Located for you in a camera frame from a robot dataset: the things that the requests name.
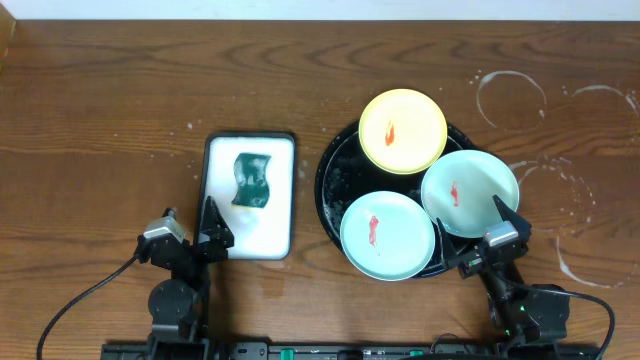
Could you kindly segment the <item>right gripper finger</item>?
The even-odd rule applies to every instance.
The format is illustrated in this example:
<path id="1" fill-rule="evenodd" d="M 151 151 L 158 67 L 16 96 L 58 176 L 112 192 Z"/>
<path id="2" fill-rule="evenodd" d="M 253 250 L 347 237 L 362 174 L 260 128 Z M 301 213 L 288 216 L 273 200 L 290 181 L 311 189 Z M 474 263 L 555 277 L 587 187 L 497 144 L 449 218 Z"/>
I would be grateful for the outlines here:
<path id="1" fill-rule="evenodd" d="M 526 219 L 508 207 L 498 195 L 493 195 L 492 199 L 503 221 L 509 221 L 519 235 L 531 234 L 531 224 Z"/>
<path id="2" fill-rule="evenodd" d="M 450 270 L 452 267 L 457 266 L 458 254 L 453 246 L 449 233 L 446 231 L 442 221 L 437 218 L 436 224 L 439 231 L 439 243 L 441 249 L 441 264 L 445 270 Z"/>

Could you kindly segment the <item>light green plate front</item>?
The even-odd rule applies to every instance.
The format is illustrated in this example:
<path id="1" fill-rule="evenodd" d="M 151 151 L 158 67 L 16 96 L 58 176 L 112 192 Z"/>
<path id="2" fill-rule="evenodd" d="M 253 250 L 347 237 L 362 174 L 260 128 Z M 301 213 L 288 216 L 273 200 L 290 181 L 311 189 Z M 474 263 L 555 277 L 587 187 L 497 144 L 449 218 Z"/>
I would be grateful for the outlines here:
<path id="1" fill-rule="evenodd" d="M 426 212 L 411 198 L 391 191 L 356 199 L 342 217 L 339 238 L 352 265 L 382 281 L 417 275 L 435 251 L 435 230 Z"/>

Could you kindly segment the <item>light green plate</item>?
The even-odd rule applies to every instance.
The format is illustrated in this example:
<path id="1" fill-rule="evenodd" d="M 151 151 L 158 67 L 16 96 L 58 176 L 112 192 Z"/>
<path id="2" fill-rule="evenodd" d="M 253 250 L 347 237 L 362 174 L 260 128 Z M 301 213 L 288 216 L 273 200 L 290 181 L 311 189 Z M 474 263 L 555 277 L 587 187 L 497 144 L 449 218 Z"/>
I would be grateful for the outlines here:
<path id="1" fill-rule="evenodd" d="M 339 238 L 352 265 L 382 281 L 417 275 L 435 251 L 435 230 L 426 212 L 411 198 L 391 191 L 356 199 L 342 217 Z"/>
<path id="2" fill-rule="evenodd" d="M 502 160 L 479 150 L 458 150 L 440 157 L 421 183 L 421 201 L 429 218 L 463 238 L 479 238 L 501 222 L 494 196 L 517 210 L 519 184 Z"/>

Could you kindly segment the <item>green yellow sponge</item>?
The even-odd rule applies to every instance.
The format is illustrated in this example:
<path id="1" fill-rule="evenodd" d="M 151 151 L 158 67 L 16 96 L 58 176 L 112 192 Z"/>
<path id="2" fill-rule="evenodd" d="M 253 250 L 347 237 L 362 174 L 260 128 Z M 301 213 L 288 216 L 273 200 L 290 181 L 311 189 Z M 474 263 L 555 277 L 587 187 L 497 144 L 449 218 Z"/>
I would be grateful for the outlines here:
<path id="1" fill-rule="evenodd" d="M 264 208 L 270 197 L 266 170 L 270 155 L 240 153 L 234 162 L 234 178 L 237 185 L 232 204 L 236 206 Z"/>

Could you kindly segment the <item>yellow plate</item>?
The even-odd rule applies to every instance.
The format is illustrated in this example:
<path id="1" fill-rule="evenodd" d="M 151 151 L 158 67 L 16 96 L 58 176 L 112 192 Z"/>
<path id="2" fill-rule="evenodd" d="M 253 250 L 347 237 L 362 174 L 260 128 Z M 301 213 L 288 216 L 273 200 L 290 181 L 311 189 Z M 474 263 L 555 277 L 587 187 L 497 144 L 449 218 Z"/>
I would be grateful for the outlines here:
<path id="1" fill-rule="evenodd" d="M 358 125 L 360 145 L 380 169 L 410 175 L 431 166 L 448 138 L 444 113 L 427 95 L 392 89 L 371 100 Z"/>

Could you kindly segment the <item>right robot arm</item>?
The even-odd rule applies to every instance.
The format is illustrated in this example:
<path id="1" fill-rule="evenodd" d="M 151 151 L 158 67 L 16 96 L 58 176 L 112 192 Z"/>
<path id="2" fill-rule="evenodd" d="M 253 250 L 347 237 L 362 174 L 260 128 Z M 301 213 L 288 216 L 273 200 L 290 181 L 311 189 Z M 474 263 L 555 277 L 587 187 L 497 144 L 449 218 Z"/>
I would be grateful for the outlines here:
<path id="1" fill-rule="evenodd" d="M 522 344 L 551 344 L 567 337 L 569 298 L 553 284 L 527 285 L 515 261 L 528 252 L 531 224 L 493 197 L 501 221 L 464 251 L 454 249 L 441 220 L 438 244 L 445 269 L 456 267 L 463 279 L 478 275 L 487 291 L 494 325 Z"/>

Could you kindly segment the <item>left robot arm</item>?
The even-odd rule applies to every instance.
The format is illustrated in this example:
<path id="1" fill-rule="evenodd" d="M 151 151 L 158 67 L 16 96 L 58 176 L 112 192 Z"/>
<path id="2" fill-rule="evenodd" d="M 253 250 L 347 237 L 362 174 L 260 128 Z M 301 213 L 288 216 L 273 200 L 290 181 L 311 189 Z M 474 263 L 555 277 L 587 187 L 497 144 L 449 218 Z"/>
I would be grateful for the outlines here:
<path id="1" fill-rule="evenodd" d="M 151 335 L 160 341 L 192 342 L 200 333 L 210 287 L 208 266 L 226 260 L 234 245 L 234 235 L 212 197 L 204 201 L 198 233 L 205 239 L 189 242 L 168 208 L 137 238 L 138 260 L 171 272 L 170 279 L 154 287 L 148 301 Z"/>

